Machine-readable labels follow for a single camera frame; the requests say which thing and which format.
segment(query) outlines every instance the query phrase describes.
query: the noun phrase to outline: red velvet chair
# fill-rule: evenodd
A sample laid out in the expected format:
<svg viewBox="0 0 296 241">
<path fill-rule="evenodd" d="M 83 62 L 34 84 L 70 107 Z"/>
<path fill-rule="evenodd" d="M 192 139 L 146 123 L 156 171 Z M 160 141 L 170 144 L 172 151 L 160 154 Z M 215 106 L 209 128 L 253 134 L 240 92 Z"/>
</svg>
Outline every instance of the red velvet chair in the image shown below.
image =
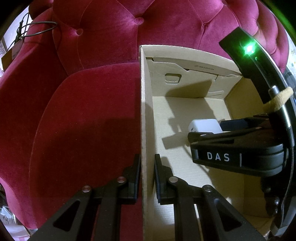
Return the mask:
<svg viewBox="0 0 296 241">
<path fill-rule="evenodd" d="M 140 153 L 139 45 L 229 58 L 218 42 L 241 26 L 282 71 L 288 58 L 283 26 L 256 0 L 34 0 L 29 10 L 58 27 L 26 38 L 0 79 L 0 182 L 28 228 Z M 141 201 L 122 208 L 121 237 L 142 239 Z"/>
</svg>

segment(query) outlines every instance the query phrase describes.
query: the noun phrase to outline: green light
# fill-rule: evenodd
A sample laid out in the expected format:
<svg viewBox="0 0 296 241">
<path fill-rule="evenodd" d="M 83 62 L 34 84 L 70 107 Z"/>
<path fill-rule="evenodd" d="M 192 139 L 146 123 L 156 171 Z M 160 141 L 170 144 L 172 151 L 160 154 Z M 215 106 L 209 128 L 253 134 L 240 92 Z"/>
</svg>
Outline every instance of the green light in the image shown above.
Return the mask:
<svg viewBox="0 0 296 241">
<path fill-rule="evenodd" d="M 248 45 L 244 46 L 244 53 L 251 55 L 255 52 L 255 43 L 249 43 Z"/>
</svg>

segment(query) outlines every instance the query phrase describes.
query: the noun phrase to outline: white power adapter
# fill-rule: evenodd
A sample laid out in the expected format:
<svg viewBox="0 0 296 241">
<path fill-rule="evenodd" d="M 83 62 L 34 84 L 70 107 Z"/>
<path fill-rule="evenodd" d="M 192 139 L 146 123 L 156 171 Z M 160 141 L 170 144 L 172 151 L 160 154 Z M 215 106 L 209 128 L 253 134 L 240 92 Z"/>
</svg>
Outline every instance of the white power adapter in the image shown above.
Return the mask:
<svg viewBox="0 0 296 241">
<path fill-rule="evenodd" d="M 198 119 L 191 121 L 189 132 L 212 132 L 214 134 L 223 133 L 216 119 Z"/>
</svg>

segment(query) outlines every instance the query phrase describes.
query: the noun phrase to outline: metal screw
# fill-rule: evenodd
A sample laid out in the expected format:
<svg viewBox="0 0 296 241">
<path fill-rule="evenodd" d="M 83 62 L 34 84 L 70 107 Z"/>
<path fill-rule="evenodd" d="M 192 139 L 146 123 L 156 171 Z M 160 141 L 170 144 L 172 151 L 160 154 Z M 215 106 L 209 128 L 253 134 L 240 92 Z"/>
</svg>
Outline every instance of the metal screw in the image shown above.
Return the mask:
<svg viewBox="0 0 296 241">
<path fill-rule="evenodd" d="M 118 183 L 125 183 L 126 182 L 126 178 L 125 177 L 119 177 L 119 178 L 117 178 L 117 182 Z"/>
<path fill-rule="evenodd" d="M 177 177 L 170 177 L 168 179 L 171 183 L 176 183 L 178 181 L 178 178 Z"/>
<path fill-rule="evenodd" d="M 213 187 L 211 185 L 204 185 L 203 186 L 203 189 L 206 191 L 206 192 L 211 192 Z"/>
<path fill-rule="evenodd" d="M 91 190 L 91 187 L 86 185 L 81 189 L 83 192 L 89 192 Z"/>
</svg>

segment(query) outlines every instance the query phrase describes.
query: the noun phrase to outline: white lettering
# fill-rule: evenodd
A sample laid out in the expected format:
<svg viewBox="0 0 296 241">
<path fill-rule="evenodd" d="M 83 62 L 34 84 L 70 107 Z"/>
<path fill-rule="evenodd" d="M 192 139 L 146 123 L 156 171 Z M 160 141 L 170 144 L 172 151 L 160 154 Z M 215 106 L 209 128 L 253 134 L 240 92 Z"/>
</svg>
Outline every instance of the white lettering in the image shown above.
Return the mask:
<svg viewBox="0 0 296 241">
<path fill-rule="evenodd" d="M 208 152 L 208 153 L 207 153 L 207 158 L 208 158 L 208 160 L 210 160 L 210 159 L 212 159 L 212 158 L 213 158 L 213 156 L 212 156 L 211 152 Z"/>
<path fill-rule="evenodd" d="M 229 154 L 227 154 L 227 153 L 224 154 L 224 158 L 225 158 L 224 161 L 229 161 L 229 157 L 228 157 L 228 155 L 229 155 Z"/>
<path fill-rule="evenodd" d="M 221 161 L 218 153 L 216 154 L 216 159 L 215 160 L 220 160 Z"/>
</svg>

